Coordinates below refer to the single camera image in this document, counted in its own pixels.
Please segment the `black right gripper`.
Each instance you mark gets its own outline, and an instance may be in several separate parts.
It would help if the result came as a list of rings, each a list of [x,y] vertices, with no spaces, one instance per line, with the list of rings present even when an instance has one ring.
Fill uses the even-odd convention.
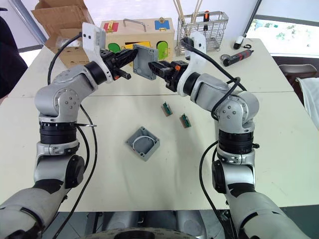
[[[187,62],[182,60],[172,61],[170,63],[167,61],[153,61],[148,63],[151,71],[164,79],[166,87],[173,92],[177,92],[178,82],[188,65]]]

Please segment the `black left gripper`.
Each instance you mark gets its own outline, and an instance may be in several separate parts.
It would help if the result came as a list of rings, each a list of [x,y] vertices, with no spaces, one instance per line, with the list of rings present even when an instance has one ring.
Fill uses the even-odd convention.
[[[124,49],[116,53],[104,49],[100,51],[100,56],[110,70],[113,80],[117,80],[120,77],[128,80],[131,78],[131,75],[121,68],[130,64],[137,56],[137,53],[137,49]]]

